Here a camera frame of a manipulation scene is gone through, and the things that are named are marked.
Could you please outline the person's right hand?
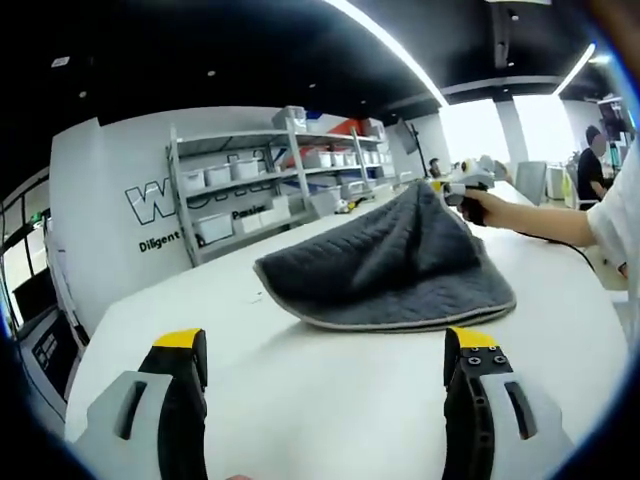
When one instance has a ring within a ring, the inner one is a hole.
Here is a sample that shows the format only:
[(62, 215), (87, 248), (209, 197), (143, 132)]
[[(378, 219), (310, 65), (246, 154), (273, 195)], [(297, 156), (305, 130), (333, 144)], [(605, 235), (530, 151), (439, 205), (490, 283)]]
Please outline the person's right hand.
[(458, 211), (465, 220), (477, 226), (493, 226), (495, 213), (500, 210), (496, 199), (486, 192), (467, 190)]

